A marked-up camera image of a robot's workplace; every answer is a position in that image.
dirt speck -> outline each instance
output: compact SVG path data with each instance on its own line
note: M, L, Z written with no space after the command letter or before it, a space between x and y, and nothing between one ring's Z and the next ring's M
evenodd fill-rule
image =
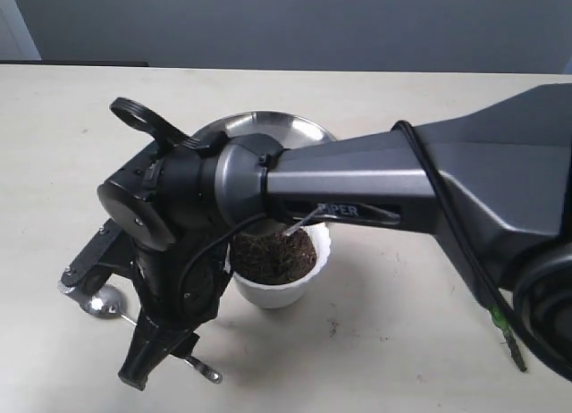
M336 320L335 317L331 317L330 319L328 319L328 322L330 323L330 337L333 337L338 332L338 327L340 326L340 323Z

black ring handle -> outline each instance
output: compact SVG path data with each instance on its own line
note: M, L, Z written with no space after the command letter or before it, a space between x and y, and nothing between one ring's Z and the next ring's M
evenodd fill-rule
M109 109L132 129L152 136L160 148L172 148L189 138L161 115L125 97L117 97Z

soil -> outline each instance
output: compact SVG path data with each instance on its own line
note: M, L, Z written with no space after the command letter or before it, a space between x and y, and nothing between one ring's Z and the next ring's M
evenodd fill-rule
M291 236L236 236L229 256L232 269L263 285L284 285L301 279L315 266L314 245L304 230Z

white table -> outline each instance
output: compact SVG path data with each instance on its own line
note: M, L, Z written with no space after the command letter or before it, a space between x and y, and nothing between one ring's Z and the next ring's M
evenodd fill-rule
M437 121L572 77L0 66L0 411L569 411L570 383L531 355L520 374L488 314L430 237L332 227L332 255L295 306L265 312L232 285L196 353L144 392L116 374L132 329L87 316L55 284L106 219L96 186L148 142L118 96L193 132L247 110L299 114L340 138ZM113 278L134 299L125 281ZM130 314L137 304L132 301ZM331 335L332 322L337 326Z

black cable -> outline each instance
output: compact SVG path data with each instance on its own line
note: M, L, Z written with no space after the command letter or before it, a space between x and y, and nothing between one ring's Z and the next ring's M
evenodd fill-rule
M250 216L250 218L247 218L244 221L236 224L234 227L232 227L231 230L226 232L223 236L212 241L207 246L202 248L199 252L197 252L197 254L193 258L190 259L190 261L185 265L185 268L181 272L181 277L179 278L179 291L182 289L182 286L185 282L185 279L189 275L189 272L192 270L193 265L195 265L200 258L202 258L205 254L207 254L209 251L213 250L217 246L226 242L232 236L238 234L239 232L246 230L253 223L257 223L259 221L262 221L263 219L266 219L267 217L268 216L266 214L258 214L258 215ZM182 313L182 299L179 301L179 308L180 308L180 312Z
M455 207L454 200L450 196L449 189L445 180L435 167L433 159L429 156L425 148L425 144L417 135L415 129L405 121L397 122L392 130L402 131L408 140L411 149L413 150L421 168L425 171L427 179L431 183L437 202L442 208L442 212L449 223L449 226L453 232L453 235L461 248L463 255L470 264L473 273L476 278L483 284L487 292L490 294L495 305L499 308L501 313L505 316L509 325L518 335L520 340L530 349L533 354L540 359L545 366L550 368L552 371L558 375L572 381L572 366L552 353L550 353L536 338L525 328L524 324L518 318L517 314L509 303L502 297L499 292L494 280L491 276L483 269L483 266L479 262L475 255L475 250L471 244L468 237L467 231L462 223L462 219L459 216L459 212Z

